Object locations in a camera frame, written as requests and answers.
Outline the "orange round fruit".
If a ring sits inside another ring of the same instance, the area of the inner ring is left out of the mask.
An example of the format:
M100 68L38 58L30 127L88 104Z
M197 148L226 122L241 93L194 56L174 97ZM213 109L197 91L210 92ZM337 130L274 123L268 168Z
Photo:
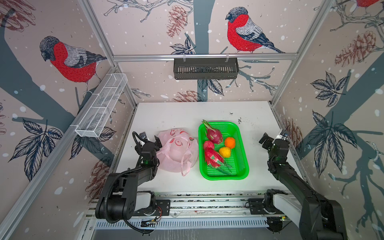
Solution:
M230 149L234 149L236 146L236 140L232 137L226 138L225 139L225 146L230 148Z

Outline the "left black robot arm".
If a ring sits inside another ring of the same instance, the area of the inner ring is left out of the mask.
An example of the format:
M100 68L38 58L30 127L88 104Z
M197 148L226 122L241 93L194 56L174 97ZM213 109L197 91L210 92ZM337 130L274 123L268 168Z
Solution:
M155 178L160 165L157 152L162 143L157 136L151 142L136 132L133 132L133 138L139 155L135 168L109 174L96 206L96 218L111 224L128 221L136 212L153 213L157 208L155 194L139 192L138 187Z

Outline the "pink plastic bag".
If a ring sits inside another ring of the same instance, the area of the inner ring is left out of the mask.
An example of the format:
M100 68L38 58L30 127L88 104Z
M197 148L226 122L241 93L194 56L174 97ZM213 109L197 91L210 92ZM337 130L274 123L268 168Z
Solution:
M183 129L160 132L158 138L162 144L157 152L159 168L171 173L180 173L185 177L199 157L197 139Z

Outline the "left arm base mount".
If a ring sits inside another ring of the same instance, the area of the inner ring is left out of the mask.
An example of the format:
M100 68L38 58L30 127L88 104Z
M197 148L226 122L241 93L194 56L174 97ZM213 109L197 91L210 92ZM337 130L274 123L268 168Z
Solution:
M137 200L135 206L135 217L159 217L168 216L170 214L171 201L170 200Z

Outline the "green plastic basket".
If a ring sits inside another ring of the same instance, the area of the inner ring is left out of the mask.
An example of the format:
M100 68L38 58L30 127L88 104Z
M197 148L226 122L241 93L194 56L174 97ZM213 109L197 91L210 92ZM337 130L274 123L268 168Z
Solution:
M236 124L203 120L198 134L199 168L205 179L243 180L248 176L248 160Z

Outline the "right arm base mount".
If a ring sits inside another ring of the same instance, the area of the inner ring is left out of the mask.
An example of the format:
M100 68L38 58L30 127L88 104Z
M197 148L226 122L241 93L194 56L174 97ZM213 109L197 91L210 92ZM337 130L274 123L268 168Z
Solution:
M261 198L248 199L245 203L245 208L250 211L251 215L284 215L283 212L275 207L268 207L265 204L265 199Z

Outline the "yellow fruit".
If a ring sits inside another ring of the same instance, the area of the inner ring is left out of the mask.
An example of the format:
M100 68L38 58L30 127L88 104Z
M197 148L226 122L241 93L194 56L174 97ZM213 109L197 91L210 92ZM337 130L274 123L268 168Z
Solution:
M228 147L222 147L219 149L219 154L222 158L230 158L232 154L232 150Z

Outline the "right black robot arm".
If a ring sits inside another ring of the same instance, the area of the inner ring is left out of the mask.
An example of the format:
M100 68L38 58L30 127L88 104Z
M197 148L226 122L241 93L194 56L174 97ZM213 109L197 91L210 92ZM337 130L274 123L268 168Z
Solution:
M329 200L306 183L288 163L288 133L281 131L274 139L263 134L259 143L268 151L268 170L295 197L275 189L267 190L264 209L283 212L299 228L304 240L346 240L347 230L342 206Z

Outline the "small pink red fruit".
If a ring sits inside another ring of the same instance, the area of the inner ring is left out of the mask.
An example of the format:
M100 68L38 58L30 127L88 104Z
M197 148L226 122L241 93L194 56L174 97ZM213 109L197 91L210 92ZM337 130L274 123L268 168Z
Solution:
M203 148L204 150L206 149L212 149L214 150L215 149L215 144L211 141L205 141L204 144L203 144Z

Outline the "red green dragon fruit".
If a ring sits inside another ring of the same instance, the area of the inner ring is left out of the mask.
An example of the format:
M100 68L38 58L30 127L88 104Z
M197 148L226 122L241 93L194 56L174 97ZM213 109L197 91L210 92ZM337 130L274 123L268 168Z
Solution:
M214 144L221 144L224 139L220 130L213 128L206 120L202 120L202 123L206 127L208 140Z

